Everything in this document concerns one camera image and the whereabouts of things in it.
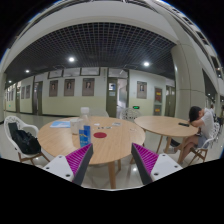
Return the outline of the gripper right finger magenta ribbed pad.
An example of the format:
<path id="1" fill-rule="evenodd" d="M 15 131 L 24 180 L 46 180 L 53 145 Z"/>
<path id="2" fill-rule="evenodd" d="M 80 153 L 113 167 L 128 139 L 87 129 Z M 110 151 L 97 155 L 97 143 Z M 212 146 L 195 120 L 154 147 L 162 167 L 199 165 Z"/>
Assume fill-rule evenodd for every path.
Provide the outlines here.
<path id="1" fill-rule="evenodd" d="M 162 153 L 158 155 L 136 143 L 132 144 L 131 153 L 144 185 L 182 169 L 168 154 Z"/>

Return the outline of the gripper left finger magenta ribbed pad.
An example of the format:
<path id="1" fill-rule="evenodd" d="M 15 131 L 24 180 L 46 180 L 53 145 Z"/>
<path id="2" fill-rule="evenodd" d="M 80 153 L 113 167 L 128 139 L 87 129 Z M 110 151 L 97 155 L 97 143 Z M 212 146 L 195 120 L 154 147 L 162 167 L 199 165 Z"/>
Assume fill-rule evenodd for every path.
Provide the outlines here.
<path id="1" fill-rule="evenodd" d="M 88 144 L 67 156 L 58 155 L 44 167 L 44 170 L 81 185 L 92 155 L 93 144 Z"/>

